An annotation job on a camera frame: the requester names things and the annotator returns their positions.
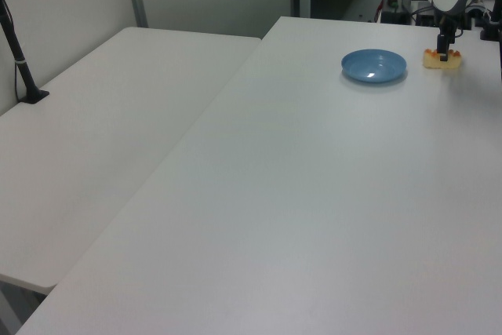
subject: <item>food item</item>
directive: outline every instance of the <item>food item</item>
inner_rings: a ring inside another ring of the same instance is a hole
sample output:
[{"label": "food item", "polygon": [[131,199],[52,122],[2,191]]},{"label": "food item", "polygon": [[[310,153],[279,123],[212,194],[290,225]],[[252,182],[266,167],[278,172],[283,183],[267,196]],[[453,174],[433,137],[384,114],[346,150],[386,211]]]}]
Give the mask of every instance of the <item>food item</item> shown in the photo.
[{"label": "food item", "polygon": [[458,68],[460,63],[462,63],[462,56],[459,51],[449,50],[446,62],[442,62],[439,58],[438,50],[432,51],[431,49],[426,49],[422,63],[426,68],[442,68],[447,70]]}]

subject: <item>white tabletop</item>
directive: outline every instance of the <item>white tabletop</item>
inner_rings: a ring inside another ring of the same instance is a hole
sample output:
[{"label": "white tabletop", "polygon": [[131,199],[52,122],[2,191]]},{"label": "white tabletop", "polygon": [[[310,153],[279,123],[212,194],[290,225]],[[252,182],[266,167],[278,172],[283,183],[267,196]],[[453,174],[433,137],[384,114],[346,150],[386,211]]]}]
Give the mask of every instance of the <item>white tabletop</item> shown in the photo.
[{"label": "white tabletop", "polygon": [[436,34],[282,18],[19,335],[497,333],[498,45],[428,71]]},{"label": "white tabletop", "polygon": [[0,280],[49,292],[259,41],[125,29],[0,117]]}]

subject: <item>black stand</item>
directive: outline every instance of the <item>black stand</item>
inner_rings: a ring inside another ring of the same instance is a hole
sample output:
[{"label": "black stand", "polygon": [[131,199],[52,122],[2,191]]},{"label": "black stand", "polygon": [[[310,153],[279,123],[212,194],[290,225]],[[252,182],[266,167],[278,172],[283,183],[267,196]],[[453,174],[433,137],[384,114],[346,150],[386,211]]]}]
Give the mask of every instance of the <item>black stand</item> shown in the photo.
[{"label": "black stand", "polygon": [[14,32],[14,26],[10,20],[5,0],[0,0],[0,23],[2,24],[2,29],[5,33],[10,49],[13,52],[16,66],[19,68],[24,85],[26,86],[26,97],[22,98],[20,102],[36,104],[42,98],[47,97],[49,92],[37,88],[33,78],[31,77],[31,72],[28,68],[28,64],[26,63],[26,59],[24,58],[23,50],[21,49],[16,33]]}]

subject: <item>blue plate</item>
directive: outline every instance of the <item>blue plate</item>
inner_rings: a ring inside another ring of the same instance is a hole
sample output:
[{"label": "blue plate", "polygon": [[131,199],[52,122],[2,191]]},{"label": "blue plate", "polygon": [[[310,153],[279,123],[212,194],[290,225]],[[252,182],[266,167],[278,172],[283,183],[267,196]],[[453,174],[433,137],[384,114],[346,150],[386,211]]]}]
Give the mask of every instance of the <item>blue plate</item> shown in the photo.
[{"label": "blue plate", "polygon": [[392,51],[367,49],[344,56],[342,68],[361,82],[390,82],[405,72],[406,61]]}]

